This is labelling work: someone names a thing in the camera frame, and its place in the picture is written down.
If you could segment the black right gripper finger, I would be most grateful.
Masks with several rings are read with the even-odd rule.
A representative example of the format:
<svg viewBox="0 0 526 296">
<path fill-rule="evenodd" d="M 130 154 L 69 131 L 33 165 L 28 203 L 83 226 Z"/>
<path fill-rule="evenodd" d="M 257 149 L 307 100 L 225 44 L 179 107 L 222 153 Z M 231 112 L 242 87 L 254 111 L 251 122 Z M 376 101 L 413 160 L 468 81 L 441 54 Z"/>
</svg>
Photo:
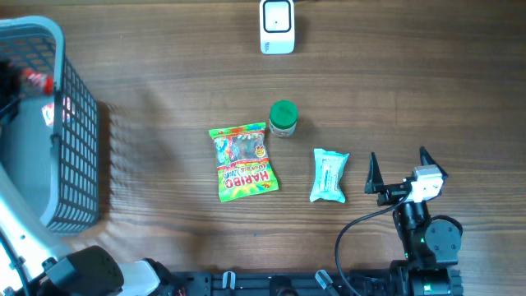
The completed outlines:
<svg viewBox="0 0 526 296">
<path fill-rule="evenodd" d="M 422 165 L 435 165 L 440 170 L 443 179 L 449 177 L 449 174 L 431 157 L 424 146 L 419 148 L 419 154 Z"/>
<path fill-rule="evenodd" d="M 384 181 L 381 176 L 379 164 L 377 162 L 376 154 L 371 153 L 369 171 L 367 175 L 364 192 L 366 194 L 380 193 L 384 191 Z"/>
</svg>

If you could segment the red Nescafe stick sachet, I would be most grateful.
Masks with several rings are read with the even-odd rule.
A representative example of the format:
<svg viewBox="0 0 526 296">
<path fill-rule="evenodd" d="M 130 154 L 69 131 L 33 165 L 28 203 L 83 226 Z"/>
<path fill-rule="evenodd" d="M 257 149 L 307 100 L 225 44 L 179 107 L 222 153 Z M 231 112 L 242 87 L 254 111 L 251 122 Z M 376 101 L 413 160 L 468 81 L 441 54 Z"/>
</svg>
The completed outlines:
<svg viewBox="0 0 526 296">
<path fill-rule="evenodd" d="M 42 72 L 37 72 L 32 68 L 23 68 L 22 69 L 22 78 L 23 81 L 30 86 L 33 86 L 35 89 L 40 90 L 44 95 L 52 95 L 54 82 L 53 77 Z"/>
</svg>

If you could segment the red white small packet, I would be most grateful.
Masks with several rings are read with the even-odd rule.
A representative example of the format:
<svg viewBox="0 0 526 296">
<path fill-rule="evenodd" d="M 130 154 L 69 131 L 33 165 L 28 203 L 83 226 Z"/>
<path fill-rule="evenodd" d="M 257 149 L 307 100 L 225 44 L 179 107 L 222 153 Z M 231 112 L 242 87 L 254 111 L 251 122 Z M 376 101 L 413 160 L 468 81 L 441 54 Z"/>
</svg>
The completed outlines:
<svg viewBox="0 0 526 296">
<path fill-rule="evenodd" d="M 75 106 L 68 96 L 62 100 L 62 106 L 62 120 L 68 123 L 72 115 L 76 113 Z M 41 109 L 44 117 L 44 122 L 48 127 L 52 127 L 54 125 L 54 107 L 55 104 L 50 103 L 46 104 Z"/>
</svg>

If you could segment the teal tissue packet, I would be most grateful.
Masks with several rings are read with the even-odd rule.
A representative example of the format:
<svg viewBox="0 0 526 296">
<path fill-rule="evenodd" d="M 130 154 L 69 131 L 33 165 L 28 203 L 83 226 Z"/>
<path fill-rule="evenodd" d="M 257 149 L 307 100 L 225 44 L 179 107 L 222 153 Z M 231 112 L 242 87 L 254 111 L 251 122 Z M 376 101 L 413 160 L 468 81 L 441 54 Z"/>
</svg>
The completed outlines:
<svg viewBox="0 0 526 296">
<path fill-rule="evenodd" d="M 346 197 L 340 188 L 340 180 L 344 174 L 344 167 L 349 154 L 340 154 L 315 148 L 315 177 L 309 197 L 310 202 L 318 200 L 337 201 L 345 203 Z"/>
</svg>

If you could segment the green lid jar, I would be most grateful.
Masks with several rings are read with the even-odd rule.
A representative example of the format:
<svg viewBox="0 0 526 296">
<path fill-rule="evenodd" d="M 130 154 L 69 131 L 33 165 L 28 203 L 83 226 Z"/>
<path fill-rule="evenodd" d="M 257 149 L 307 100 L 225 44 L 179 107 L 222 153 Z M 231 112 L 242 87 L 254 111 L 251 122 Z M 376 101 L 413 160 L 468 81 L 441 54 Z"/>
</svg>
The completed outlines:
<svg viewBox="0 0 526 296">
<path fill-rule="evenodd" d="M 298 108 L 289 100 L 275 102 L 270 108 L 270 131 L 278 137 L 291 136 L 298 122 Z"/>
</svg>

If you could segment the green Haribo gummy bag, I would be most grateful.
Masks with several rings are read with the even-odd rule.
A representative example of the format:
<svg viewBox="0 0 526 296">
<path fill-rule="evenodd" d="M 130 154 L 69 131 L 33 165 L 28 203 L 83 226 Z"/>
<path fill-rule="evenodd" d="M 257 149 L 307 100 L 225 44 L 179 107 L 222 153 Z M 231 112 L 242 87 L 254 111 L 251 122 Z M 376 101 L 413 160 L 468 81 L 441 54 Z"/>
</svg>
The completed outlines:
<svg viewBox="0 0 526 296">
<path fill-rule="evenodd" d="M 209 130 L 215 146 L 220 201 L 279 190 L 264 144 L 265 130 L 264 122 Z"/>
</svg>

